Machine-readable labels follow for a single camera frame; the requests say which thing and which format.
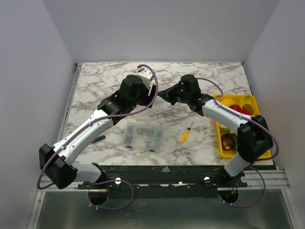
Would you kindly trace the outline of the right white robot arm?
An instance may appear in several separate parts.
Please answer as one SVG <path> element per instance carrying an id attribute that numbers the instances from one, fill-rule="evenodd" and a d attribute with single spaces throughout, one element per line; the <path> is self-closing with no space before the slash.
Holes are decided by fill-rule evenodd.
<path id="1" fill-rule="evenodd" d="M 198 79 L 192 74 L 182 76 L 174 86 L 159 91 L 158 96 L 172 105 L 177 102 L 187 104 L 193 112 L 221 123 L 237 135 L 237 153 L 219 175 L 219 181 L 225 187 L 234 184 L 238 174 L 274 145 L 261 115 L 253 117 L 242 114 L 203 94 Z"/>

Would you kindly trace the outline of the black toothed plastic part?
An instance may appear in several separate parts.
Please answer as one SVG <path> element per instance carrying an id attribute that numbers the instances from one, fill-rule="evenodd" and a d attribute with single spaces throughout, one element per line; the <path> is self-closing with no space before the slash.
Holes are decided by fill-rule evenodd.
<path id="1" fill-rule="evenodd" d="M 105 135 L 101 135 L 92 141 L 92 144 L 100 142 L 105 139 Z"/>

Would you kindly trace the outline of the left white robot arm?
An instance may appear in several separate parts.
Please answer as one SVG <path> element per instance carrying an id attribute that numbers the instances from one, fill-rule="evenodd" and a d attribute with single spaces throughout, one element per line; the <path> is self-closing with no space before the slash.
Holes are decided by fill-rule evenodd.
<path id="1" fill-rule="evenodd" d="M 64 189 L 72 182 L 88 182 L 94 188 L 105 185 L 105 171 L 96 163 L 75 164 L 79 154 L 103 132 L 125 117 L 135 115 L 136 106 L 143 112 L 150 108 L 157 96 L 158 84 L 154 72 L 145 70 L 127 75 L 119 90 L 103 99 L 92 115 L 70 135 L 53 146 L 44 144 L 39 149 L 41 174 L 51 180 L 51 185 Z"/>

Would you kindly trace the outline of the dark purple onion toy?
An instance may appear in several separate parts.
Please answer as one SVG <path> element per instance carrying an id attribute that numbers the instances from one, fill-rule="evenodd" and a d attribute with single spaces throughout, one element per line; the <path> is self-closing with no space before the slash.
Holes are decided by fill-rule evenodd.
<path id="1" fill-rule="evenodd" d="M 235 141 L 231 133 L 221 136 L 221 145 L 222 145 L 222 149 L 225 151 L 234 149 Z"/>

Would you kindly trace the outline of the red apple toy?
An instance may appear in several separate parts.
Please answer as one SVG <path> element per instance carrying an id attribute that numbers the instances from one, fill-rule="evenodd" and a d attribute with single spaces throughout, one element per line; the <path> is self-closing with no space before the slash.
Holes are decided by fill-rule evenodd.
<path id="1" fill-rule="evenodd" d="M 233 104 L 233 105 L 229 106 L 229 108 L 231 108 L 235 111 L 238 111 L 242 114 L 245 114 L 245 115 L 252 115 L 253 114 L 252 110 L 247 110 L 247 109 L 241 108 L 240 106 L 238 106 L 236 104 Z"/>

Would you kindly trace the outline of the yellow plastic tray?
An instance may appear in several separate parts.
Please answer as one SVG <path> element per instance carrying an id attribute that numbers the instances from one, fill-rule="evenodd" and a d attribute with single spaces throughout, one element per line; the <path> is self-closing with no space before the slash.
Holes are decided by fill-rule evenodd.
<path id="1" fill-rule="evenodd" d="M 223 99 L 232 99 L 232 100 L 234 100 L 235 104 L 239 106 L 239 101 L 243 96 L 245 96 L 245 95 L 242 95 L 242 94 L 236 94 L 236 95 L 234 95 L 234 94 L 224 94 L 223 96 L 218 97 L 217 101 L 220 102 Z M 259 108 L 258 108 L 256 98 L 253 95 L 251 95 L 251 100 L 252 100 L 252 105 L 251 106 L 253 107 L 253 110 L 254 110 L 254 113 L 251 116 L 254 117 L 256 115 L 259 115 L 260 112 L 259 112 Z M 233 131 L 233 129 L 231 127 L 227 127 L 227 126 L 225 126 L 225 125 L 223 125 L 223 124 L 221 124 L 217 121 L 215 121 L 215 125 L 216 125 L 216 132 L 217 132 L 218 148 L 219 148 L 220 157 L 225 158 L 225 159 L 233 158 L 233 156 L 237 153 L 237 151 L 234 150 L 234 149 L 229 150 L 229 151 L 223 150 L 222 145 L 221 145 L 221 136 L 225 135 L 225 134 L 228 134 L 228 133 L 233 134 L 235 132 Z"/>

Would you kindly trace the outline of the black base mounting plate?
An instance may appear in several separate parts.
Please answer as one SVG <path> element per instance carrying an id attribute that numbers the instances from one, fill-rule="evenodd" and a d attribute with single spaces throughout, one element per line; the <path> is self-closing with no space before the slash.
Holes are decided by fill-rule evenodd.
<path id="1" fill-rule="evenodd" d="M 225 178 L 222 166 L 104 166 L 104 181 L 109 185 L 78 185 L 100 197 L 109 190 L 111 199 L 134 198 L 217 198 L 218 189 L 247 187 L 244 173 Z M 123 180 L 121 184 L 114 179 Z"/>

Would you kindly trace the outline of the yellow banana bunch toy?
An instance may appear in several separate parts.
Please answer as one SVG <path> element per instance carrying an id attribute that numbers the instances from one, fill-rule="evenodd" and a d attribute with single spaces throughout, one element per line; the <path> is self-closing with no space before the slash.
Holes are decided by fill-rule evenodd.
<path id="1" fill-rule="evenodd" d="M 242 108 L 245 104 L 252 105 L 252 100 L 251 100 L 250 94 L 247 94 L 240 99 L 239 106 Z"/>

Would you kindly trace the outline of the clear screw organizer box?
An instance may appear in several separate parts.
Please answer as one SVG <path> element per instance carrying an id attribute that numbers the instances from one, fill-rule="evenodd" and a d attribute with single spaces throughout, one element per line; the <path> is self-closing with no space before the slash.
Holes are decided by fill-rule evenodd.
<path id="1" fill-rule="evenodd" d="M 160 150 L 162 141 L 163 128 L 161 126 L 127 123 L 123 137 L 125 147 L 156 152 Z"/>

